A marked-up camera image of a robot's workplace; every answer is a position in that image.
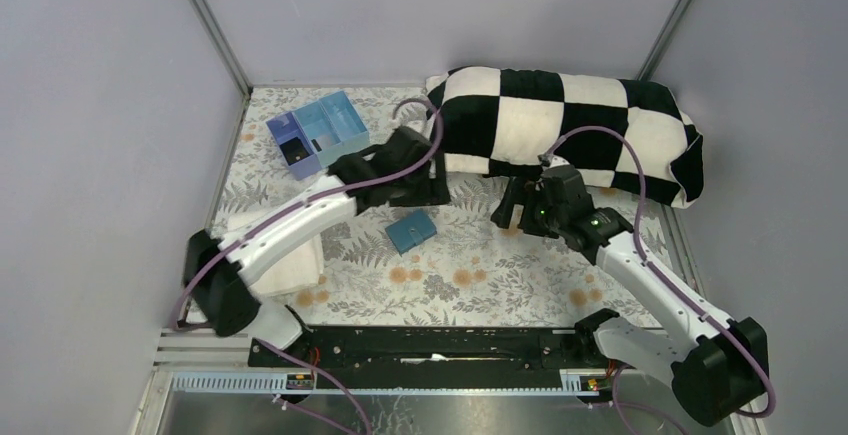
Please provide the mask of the blue card holder wallet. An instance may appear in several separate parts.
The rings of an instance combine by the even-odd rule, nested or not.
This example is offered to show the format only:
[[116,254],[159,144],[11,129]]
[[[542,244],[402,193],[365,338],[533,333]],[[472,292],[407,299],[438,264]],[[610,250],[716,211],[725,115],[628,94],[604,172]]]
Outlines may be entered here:
[[437,234],[433,220],[423,210],[416,210],[385,228],[392,245],[405,254]]

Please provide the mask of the black and white checkered pillow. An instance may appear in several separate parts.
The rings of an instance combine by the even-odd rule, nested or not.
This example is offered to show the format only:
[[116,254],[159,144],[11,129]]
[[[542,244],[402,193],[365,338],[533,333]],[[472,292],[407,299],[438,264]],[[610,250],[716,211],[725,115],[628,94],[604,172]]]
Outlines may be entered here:
[[704,191],[704,137],[653,81],[465,66],[425,81],[449,172],[537,177],[548,151],[585,184],[684,209]]

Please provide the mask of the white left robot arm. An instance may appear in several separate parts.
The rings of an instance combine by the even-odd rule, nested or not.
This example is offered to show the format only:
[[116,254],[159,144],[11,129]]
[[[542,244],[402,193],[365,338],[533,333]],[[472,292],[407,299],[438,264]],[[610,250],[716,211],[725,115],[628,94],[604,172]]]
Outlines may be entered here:
[[277,349],[304,325],[292,310],[263,302],[250,287],[294,249],[364,211],[415,192],[429,176],[443,124],[433,136],[401,126],[383,144],[341,156],[299,196],[220,239],[201,230],[189,240],[178,304],[193,299],[221,338],[240,332]]

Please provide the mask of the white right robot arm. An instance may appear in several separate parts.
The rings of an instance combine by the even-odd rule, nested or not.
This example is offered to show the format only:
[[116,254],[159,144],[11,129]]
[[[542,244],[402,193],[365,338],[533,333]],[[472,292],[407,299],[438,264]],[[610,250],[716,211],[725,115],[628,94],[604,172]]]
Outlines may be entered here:
[[575,325],[585,353],[662,382],[704,426],[772,391],[764,328],[752,318],[734,320],[675,276],[644,246],[634,224],[594,204],[574,167],[551,166],[535,180],[510,178],[492,222],[507,227],[516,207],[522,209],[521,231],[564,241],[615,278],[665,332],[651,333],[614,311],[599,311]]

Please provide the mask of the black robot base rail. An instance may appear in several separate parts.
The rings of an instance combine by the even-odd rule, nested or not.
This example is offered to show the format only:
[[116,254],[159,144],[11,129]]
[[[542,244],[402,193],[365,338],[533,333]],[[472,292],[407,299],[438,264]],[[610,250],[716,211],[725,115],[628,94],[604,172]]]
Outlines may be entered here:
[[285,352],[334,377],[364,367],[447,365],[559,369],[602,380],[618,366],[577,331],[554,328],[326,325],[313,327]]

